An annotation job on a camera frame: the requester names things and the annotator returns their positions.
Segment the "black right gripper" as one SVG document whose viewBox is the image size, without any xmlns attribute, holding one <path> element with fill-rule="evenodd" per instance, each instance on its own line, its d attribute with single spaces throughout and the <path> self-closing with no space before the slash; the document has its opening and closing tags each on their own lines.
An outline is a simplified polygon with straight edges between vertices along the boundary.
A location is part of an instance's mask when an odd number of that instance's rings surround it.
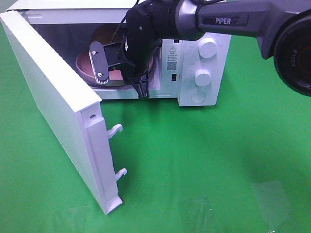
<svg viewBox="0 0 311 233">
<path fill-rule="evenodd" d="M 162 39 L 154 31 L 153 12 L 153 2 L 136 4 L 122 19 L 126 23 L 119 24 L 126 29 L 118 54 L 123 61 L 121 73 L 141 100 L 149 97 L 149 62 L 162 43 Z"/>
</svg>

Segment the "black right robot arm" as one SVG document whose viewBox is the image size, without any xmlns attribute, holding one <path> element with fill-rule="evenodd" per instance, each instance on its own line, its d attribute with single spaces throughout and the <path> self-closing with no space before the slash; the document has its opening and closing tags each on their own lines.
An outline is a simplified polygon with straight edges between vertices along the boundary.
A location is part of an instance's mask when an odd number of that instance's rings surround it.
<svg viewBox="0 0 311 233">
<path fill-rule="evenodd" d="M 311 94 L 311 3 L 308 0 L 146 0 L 129 9 L 123 56 L 135 75 L 162 39 L 195 41 L 205 33 L 257 39 L 264 59 L 292 90 Z"/>
</svg>

